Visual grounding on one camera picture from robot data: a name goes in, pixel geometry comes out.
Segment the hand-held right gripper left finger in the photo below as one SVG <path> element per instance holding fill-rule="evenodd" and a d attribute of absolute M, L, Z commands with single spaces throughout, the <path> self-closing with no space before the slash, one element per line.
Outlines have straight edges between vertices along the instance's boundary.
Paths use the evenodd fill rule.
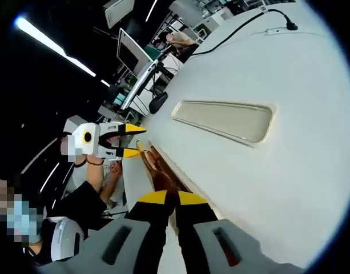
<path fill-rule="evenodd" d="M 157 273 L 165 243 L 165 228 L 156 232 L 143 216 L 111 221 L 88 239 L 78 223 L 52 217 L 52 261 L 38 273 Z"/>

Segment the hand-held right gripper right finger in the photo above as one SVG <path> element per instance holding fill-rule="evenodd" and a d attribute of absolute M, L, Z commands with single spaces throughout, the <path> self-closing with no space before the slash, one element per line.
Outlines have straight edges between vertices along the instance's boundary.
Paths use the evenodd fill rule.
<path fill-rule="evenodd" d="M 302 273 L 262 253 L 260 243 L 228 219 L 218 219 L 203 197 L 180 191 L 175 206 L 187 273 Z"/>

